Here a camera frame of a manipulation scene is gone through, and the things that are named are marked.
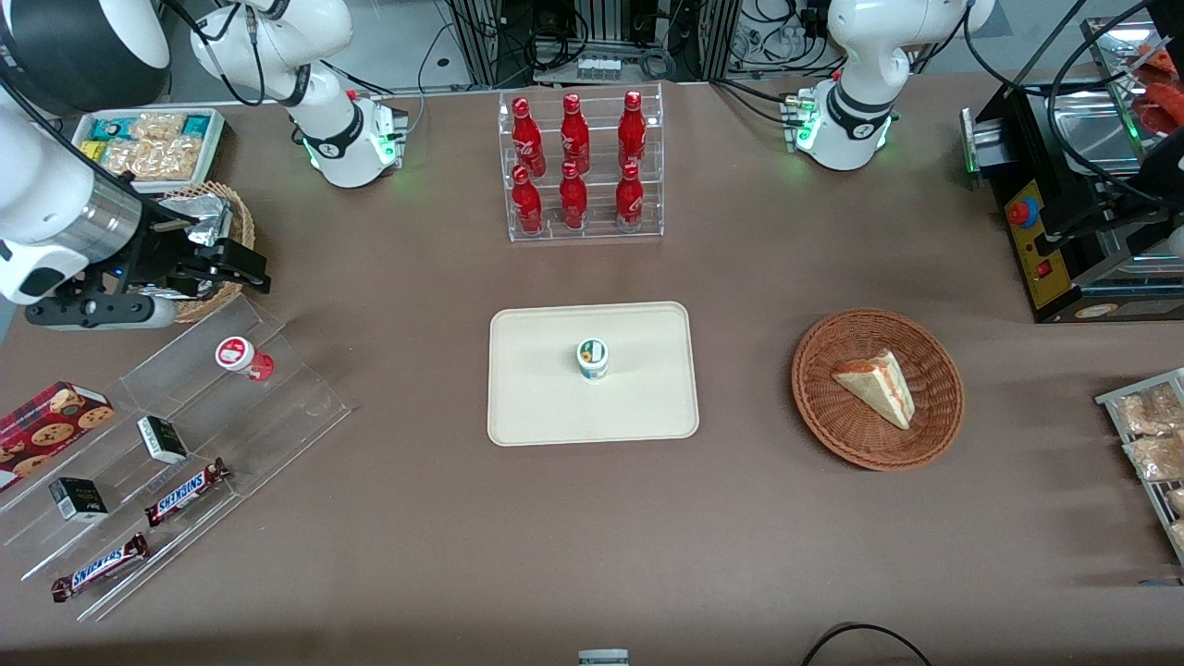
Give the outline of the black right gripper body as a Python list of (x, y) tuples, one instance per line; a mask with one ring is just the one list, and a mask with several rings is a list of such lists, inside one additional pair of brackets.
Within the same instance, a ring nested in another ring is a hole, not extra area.
[(130, 292), (131, 286), (165, 281), (178, 262), (193, 254), (189, 220), (144, 220), (131, 241), (116, 252), (116, 292)]

